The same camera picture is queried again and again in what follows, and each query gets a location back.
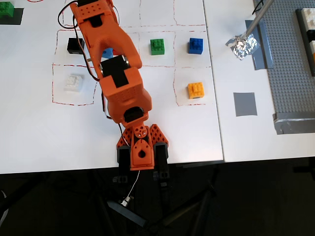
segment gray tape square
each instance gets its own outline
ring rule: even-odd
[[[257,115],[255,94],[253,92],[235,92],[234,103],[237,117]]]

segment gray lego baseplate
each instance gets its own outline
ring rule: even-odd
[[[275,0],[263,18],[274,61],[268,76],[276,113],[315,112],[315,78],[295,14],[299,8],[315,8],[315,0]]]

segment black floor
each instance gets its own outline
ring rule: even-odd
[[[171,206],[175,208],[209,184],[219,170],[217,196],[211,200],[204,235],[207,236],[309,236],[315,235],[315,181],[294,167],[307,166],[308,158],[230,163],[195,168],[170,166]],[[1,236],[98,236],[105,235],[96,214],[91,171],[50,173],[47,180],[13,205],[0,227]],[[94,174],[108,193],[121,193],[112,182],[117,169]],[[10,195],[32,174],[0,175],[0,189]],[[150,220],[162,217],[157,183],[152,172],[141,172],[134,199],[136,212]],[[164,235],[186,235],[191,211],[164,230]],[[115,221],[124,230],[119,215]]]

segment white board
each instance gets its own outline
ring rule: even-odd
[[[57,15],[68,0],[30,2],[20,26],[0,26],[0,173],[118,166],[118,125],[102,112],[101,89],[70,55]],[[116,0],[121,27],[141,56],[140,73],[153,109],[146,125],[168,138],[169,163],[222,160],[202,0]],[[61,22],[72,25],[70,9]],[[189,38],[203,38],[202,55],[187,53]],[[163,38],[165,55],[151,56],[150,39]],[[83,78],[81,92],[64,91],[69,75]],[[188,100],[187,85],[203,82],[204,98]]]

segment aluminum foil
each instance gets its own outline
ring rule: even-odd
[[[240,60],[243,60],[247,55],[253,54],[260,46],[253,34],[249,35],[248,38],[245,38],[243,34],[234,36],[226,43],[226,46],[230,44],[233,44],[231,49]]]

